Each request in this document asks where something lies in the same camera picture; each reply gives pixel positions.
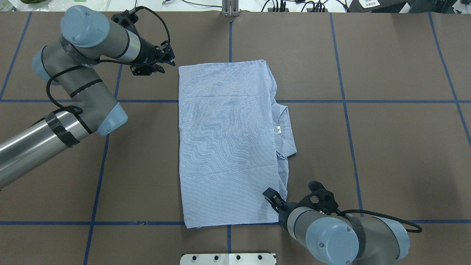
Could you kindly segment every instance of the light blue shirt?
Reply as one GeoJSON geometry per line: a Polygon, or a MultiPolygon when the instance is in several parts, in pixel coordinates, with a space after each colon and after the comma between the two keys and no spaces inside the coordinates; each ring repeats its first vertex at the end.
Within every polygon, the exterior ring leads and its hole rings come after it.
{"type": "Polygon", "coordinates": [[[180,184],[187,228],[277,222],[296,153],[288,109],[266,61],[179,68],[180,184]]]}

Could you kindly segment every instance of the cable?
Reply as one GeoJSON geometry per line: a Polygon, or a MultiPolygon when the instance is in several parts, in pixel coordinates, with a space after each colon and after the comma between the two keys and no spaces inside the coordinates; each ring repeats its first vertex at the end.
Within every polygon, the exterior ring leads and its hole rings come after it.
{"type": "Polygon", "coordinates": [[[192,4],[192,5],[202,6],[202,7],[208,7],[208,8],[222,8],[222,6],[212,6],[212,5],[197,4],[197,3],[188,2],[187,0],[182,0],[182,2],[185,2],[185,3],[188,3],[188,4],[192,4]]]}
{"type": "MultiPolygon", "coordinates": [[[[151,12],[154,16],[156,16],[161,22],[162,22],[162,25],[163,27],[165,28],[165,31],[167,33],[167,43],[170,45],[170,32],[169,32],[169,28],[167,27],[167,24],[165,23],[165,21],[157,14],[155,13],[152,9],[148,8],[148,7],[145,7],[145,6],[138,6],[136,8],[134,8],[136,10],[136,12],[138,12],[139,10],[142,10],[142,9],[145,9],[149,12],[151,12]]],[[[148,62],[148,63],[142,63],[142,64],[137,64],[137,63],[125,63],[125,62],[121,62],[121,61],[117,61],[117,60],[109,60],[109,59],[105,59],[105,60],[98,60],[97,63],[115,63],[115,64],[121,64],[121,65],[127,65],[127,66],[148,66],[148,65],[154,65],[156,63],[162,63],[161,59],[164,58],[167,54],[169,53],[169,50],[166,50],[162,56],[160,56],[158,59],[155,59],[154,61],[152,62],[148,62]]]]}
{"type": "Polygon", "coordinates": [[[48,95],[49,100],[50,100],[52,103],[54,103],[54,105],[58,106],[60,110],[70,112],[70,113],[72,113],[72,114],[74,114],[74,115],[82,114],[82,113],[83,113],[83,109],[81,109],[80,107],[77,107],[77,106],[72,106],[72,105],[67,106],[67,107],[62,106],[59,102],[57,102],[57,101],[52,97],[50,89],[51,89],[52,81],[53,81],[54,79],[58,78],[59,76],[65,74],[65,73],[68,73],[68,72],[70,72],[70,71],[77,70],[77,69],[80,69],[80,68],[84,68],[84,67],[83,67],[83,66],[74,66],[74,67],[68,68],[68,69],[66,69],[66,70],[64,70],[64,71],[61,71],[61,72],[59,72],[59,73],[53,75],[51,78],[49,78],[48,83],[46,84],[46,94],[48,95]]]}
{"type": "Polygon", "coordinates": [[[347,6],[347,0],[345,0],[345,4],[342,3],[340,0],[336,0],[336,1],[339,2],[343,6],[343,8],[345,8],[345,10],[348,12],[349,7],[347,6]]]}
{"type": "Polygon", "coordinates": [[[302,6],[302,9],[301,9],[301,12],[304,11],[304,8],[306,7],[307,4],[311,3],[312,4],[312,9],[314,9],[314,6],[316,5],[316,3],[314,3],[314,1],[307,1],[304,6],[302,6]]]}
{"type": "Polygon", "coordinates": [[[409,221],[406,221],[406,220],[403,220],[403,219],[399,219],[399,218],[394,217],[394,216],[380,214],[380,213],[376,213],[376,212],[372,212],[372,211],[345,210],[345,211],[339,212],[337,215],[338,216],[345,216],[345,214],[351,214],[351,213],[362,213],[362,214],[373,215],[373,216],[377,216],[377,217],[383,217],[383,218],[391,219],[391,220],[397,221],[399,223],[407,224],[407,225],[410,225],[410,226],[413,226],[413,227],[417,228],[416,230],[406,229],[406,231],[409,232],[409,233],[420,233],[420,232],[422,232],[422,227],[420,227],[418,224],[414,224],[412,222],[409,222],[409,221]]]}
{"type": "MultiPolygon", "coordinates": [[[[135,9],[135,13],[138,12],[139,10],[142,10],[142,9],[145,9],[149,12],[151,12],[154,16],[156,16],[163,24],[163,27],[165,28],[165,31],[167,33],[167,43],[168,45],[170,45],[170,32],[169,32],[169,28],[167,27],[167,24],[165,23],[165,21],[157,14],[155,13],[153,10],[151,10],[150,8],[148,7],[144,7],[144,6],[139,6],[139,7],[136,7],[134,8],[135,9]]],[[[121,65],[129,65],[129,66],[147,66],[147,65],[153,65],[155,63],[158,63],[158,62],[162,62],[161,59],[163,57],[165,57],[167,54],[169,53],[169,49],[167,49],[163,54],[162,56],[160,56],[158,59],[155,59],[154,61],[152,62],[148,62],[148,63],[142,63],[142,64],[136,64],[136,63],[125,63],[125,62],[121,62],[121,61],[117,61],[117,60],[108,60],[108,59],[105,59],[105,60],[97,60],[96,62],[97,63],[117,63],[117,64],[121,64],[121,65]]],[[[68,68],[64,71],[61,71],[57,74],[55,74],[54,76],[52,76],[49,80],[48,80],[48,83],[46,84],[46,94],[49,98],[49,100],[56,106],[59,107],[59,110],[63,110],[63,111],[67,111],[67,112],[70,112],[74,115],[79,115],[79,114],[82,114],[83,113],[83,109],[81,109],[80,107],[77,107],[77,106],[63,106],[61,105],[59,102],[57,102],[54,97],[52,97],[51,95],[51,92],[50,92],[50,88],[51,88],[51,84],[52,84],[52,81],[56,78],[58,78],[59,76],[65,74],[65,73],[68,73],[70,71],[73,71],[73,70],[77,70],[77,69],[80,69],[80,68],[84,68],[83,66],[74,66],[74,67],[71,67],[71,68],[68,68]]]]}
{"type": "Polygon", "coordinates": [[[263,10],[264,10],[265,7],[267,6],[268,2],[270,2],[270,0],[267,0],[267,1],[265,2],[265,4],[264,4],[263,7],[262,7],[262,10],[261,10],[260,12],[263,12],[263,10]]]}

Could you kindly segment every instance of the blue tape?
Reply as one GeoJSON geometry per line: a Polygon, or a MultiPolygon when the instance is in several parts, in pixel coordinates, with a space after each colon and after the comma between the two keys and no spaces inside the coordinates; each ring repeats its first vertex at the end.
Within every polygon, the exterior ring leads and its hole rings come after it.
{"type": "Polygon", "coordinates": [[[358,170],[357,170],[357,161],[355,159],[355,151],[353,149],[353,140],[352,140],[352,134],[350,130],[350,120],[349,120],[349,115],[348,115],[348,110],[347,110],[347,102],[345,100],[345,91],[343,89],[343,80],[342,80],[342,72],[340,69],[340,60],[339,60],[339,52],[337,50],[337,40],[335,38],[335,28],[333,24],[333,16],[332,13],[329,13],[330,15],[330,25],[332,28],[332,38],[333,38],[333,48],[335,50],[335,59],[337,60],[337,71],[339,74],[339,81],[340,81],[340,90],[342,93],[342,100],[343,100],[343,112],[345,113],[345,122],[347,124],[347,133],[349,136],[349,144],[350,144],[350,154],[352,156],[352,161],[353,161],[353,169],[355,173],[355,181],[357,183],[357,197],[358,197],[358,206],[360,210],[363,210],[363,202],[361,199],[361,190],[360,190],[360,180],[358,179],[358,170]]]}
{"type": "Polygon", "coordinates": [[[470,133],[468,131],[468,127],[466,126],[466,122],[464,120],[463,113],[462,113],[461,108],[460,108],[460,103],[458,102],[458,98],[456,97],[455,88],[453,87],[453,83],[451,82],[450,73],[448,72],[447,64],[445,63],[445,59],[443,58],[443,54],[441,52],[439,40],[437,38],[437,33],[435,32],[435,26],[433,24],[433,18],[432,18],[432,13],[431,12],[429,12],[429,19],[430,19],[430,26],[432,27],[433,38],[435,39],[435,44],[437,45],[437,50],[439,52],[440,59],[441,59],[442,64],[443,64],[443,69],[445,70],[445,74],[447,75],[447,80],[448,80],[448,84],[450,85],[451,93],[453,94],[453,98],[455,99],[456,108],[458,109],[458,113],[460,115],[461,123],[463,124],[464,133],[466,134],[466,138],[468,138],[468,144],[471,147],[470,133]]]}
{"type": "Polygon", "coordinates": [[[232,22],[229,22],[229,63],[232,63],[232,22]]]}
{"type": "Polygon", "coordinates": [[[95,222],[95,218],[97,216],[97,208],[98,208],[98,199],[100,198],[100,190],[101,190],[101,183],[103,180],[103,172],[105,171],[105,161],[106,161],[106,155],[108,153],[108,145],[110,142],[110,135],[106,136],[106,141],[105,141],[105,150],[103,151],[103,158],[101,160],[101,168],[100,168],[100,175],[98,177],[98,185],[97,185],[97,192],[95,193],[95,202],[93,203],[93,212],[91,215],[91,225],[90,225],[90,230],[89,230],[89,236],[87,239],[87,247],[85,249],[85,257],[83,258],[83,265],[87,265],[88,262],[88,256],[90,252],[90,246],[91,246],[91,239],[93,236],[93,226],[95,222]]]}
{"type": "Polygon", "coordinates": [[[0,221],[0,225],[90,225],[81,221],[0,221]]]}
{"type": "Polygon", "coordinates": [[[121,73],[122,73],[122,65],[119,65],[119,71],[118,71],[118,79],[116,79],[116,87],[114,89],[114,98],[118,98],[118,91],[119,91],[119,84],[121,82],[121,73]]]}
{"type": "Polygon", "coordinates": [[[409,220],[409,222],[416,224],[471,224],[471,220],[456,219],[456,220],[409,220]]]}
{"type": "MultiPolygon", "coordinates": [[[[2,99],[0,102],[18,102],[18,103],[43,103],[51,102],[48,99],[2,99]]],[[[72,102],[71,99],[57,100],[57,102],[72,102]]]]}
{"type": "Polygon", "coordinates": [[[178,103],[178,99],[120,99],[118,101],[129,103],[178,103]]]}
{"type": "Polygon", "coordinates": [[[231,239],[231,235],[232,235],[232,226],[231,226],[231,225],[228,225],[228,226],[227,226],[227,252],[228,252],[228,253],[232,253],[232,239],[231,239]]]}
{"type": "Polygon", "coordinates": [[[7,88],[8,79],[10,78],[11,71],[13,70],[13,65],[15,64],[16,57],[18,56],[18,52],[20,51],[21,43],[23,43],[24,35],[26,34],[26,30],[28,29],[29,22],[31,21],[32,12],[30,12],[28,19],[26,20],[26,24],[24,25],[23,33],[21,33],[20,41],[18,42],[18,46],[16,47],[15,54],[13,55],[13,59],[11,60],[10,68],[8,69],[7,76],[5,77],[5,82],[3,82],[3,87],[0,91],[0,99],[3,97],[3,93],[5,93],[5,89],[7,88]]]}

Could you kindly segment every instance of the grid line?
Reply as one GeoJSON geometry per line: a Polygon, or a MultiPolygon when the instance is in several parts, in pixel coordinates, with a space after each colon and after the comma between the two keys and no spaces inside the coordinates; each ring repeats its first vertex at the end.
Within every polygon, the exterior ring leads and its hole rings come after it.
{"type": "Polygon", "coordinates": [[[451,93],[453,94],[453,98],[455,99],[456,108],[458,109],[458,114],[460,115],[461,123],[463,124],[463,129],[464,129],[464,132],[466,134],[466,138],[468,139],[468,144],[471,147],[470,133],[468,131],[468,127],[466,126],[466,122],[464,120],[463,112],[461,111],[460,103],[458,102],[458,98],[456,96],[455,88],[453,87],[453,82],[451,82],[451,77],[450,77],[450,73],[448,72],[447,64],[445,63],[445,59],[443,58],[443,54],[441,52],[439,40],[437,38],[437,33],[435,32],[435,25],[433,24],[433,18],[432,18],[432,13],[431,12],[429,12],[429,19],[430,19],[430,26],[432,28],[433,38],[435,39],[435,44],[437,46],[437,50],[438,50],[439,55],[440,55],[440,60],[441,60],[442,65],[443,65],[443,69],[445,70],[445,74],[447,75],[448,84],[450,85],[451,93]]]}
{"type": "MultiPolygon", "coordinates": [[[[388,100],[388,99],[277,99],[278,103],[362,103],[362,104],[470,104],[471,100],[388,100]]],[[[6,103],[49,103],[48,99],[0,99],[0,102],[6,103]]],[[[73,102],[71,99],[58,99],[57,102],[73,102]]],[[[178,103],[178,99],[118,99],[122,103],[178,103]]]]}
{"type": "Polygon", "coordinates": [[[337,50],[337,40],[335,38],[335,26],[333,24],[332,13],[329,13],[329,15],[330,15],[330,25],[332,28],[333,48],[335,50],[335,60],[337,61],[337,72],[339,75],[340,91],[342,93],[343,112],[345,114],[347,134],[349,136],[350,154],[352,156],[352,161],[353,161],[353,171],[355,175],[355,182],[357,183],[358,207],[360,208],[360,210],[363,210],[363,202],[361,199],[361,190],[360,190],[360,180],[358,179],[357,160],[355,159],[355,150],[353,149],[353,140],[352,140],[352,133],[350,129],[350,120],[349,120],[349,115],[348,115],[348,110],[347,110],[347,101],[345,99],[345,90],[343,88],[342,71],[340,69],[339,51],[337,50]]]}
{"type": "Polygon", "coordinates": [[[28,19],[26,20],[26,24],[24,25],[23,33],[21,33],[20,41],[18,42],[15,53],[13,55],[13,59],[11,60],[11,64],[10,64],[10,68],[8,69],[7,76],[5,76],[5,81],[3,82],[3,87],[1,88],[1,91],[0,91],[0,100],[3,97],[3,93],[5,93],[5,90],[7,89],[8,79],[10,78],[11,71],[13,70],[13,65],[15,64],[16,57],[18,56],[18,52],[20,51],[21,43],[23,42],[24,35],[26,34],[26,30],[28,29],[28,25],[31,21],[31,16],[32,16],[32,12],[30,12],[30,14],[28,15],[28,19]]]}
{"type": "MultiPolygon", "coordinates": [[[[232,23],[229,22],[229,63],[232,63],[232,23]]],[[[227,252],[232,253],[232,227],[227,226],[227,252]]]]}
{"type": "Polygon", "coordinates": [[[93,212],[91,216],[91,222],[90,222],[90,229],[89,229],[89,236],[87,239],[87,247],[85,248],[85,256],[83,258],[83,265],[87,265],[88,262],[88,257],[90,253],[90,246],[91,246],[91,239],[93,236],[93,228],[94,228],[94,223],[95,223],[95,218],[97,216],[97,208],[98,208],[98,199],[100,197],[100,189],[101,189],[101,183],[103,180],[103,173],[105,171],[105,161],[106,161],[106,155],[108,153],[108,145],[110,142],[110,135],[106,136],[106,141],[105,141],[105,150],[103,151],[103,158],[101,160],[101,168],[100,168],[100,175],[98,177],[98,184],[97,184],[97,192],[95,194],[95,202],[93,203],[93,212]]]}
{"type": "MultiPolygon", "coordinates": [[[[423,220],[408,220],[416,224],[471,224],[471,219],[423,219],[423,220]]],[[[149,226],[183,226],[185,222],[182,221],[97,221],[97,222],[86,222],[86,221],[0,221],[0,225],[94,225],[94,226],[138,226],[138,225],[149,225],[149,226]]],[[[255,224],[234,224],[234,225],[279,225],[275,223],[255,223],[255,224]]]]}

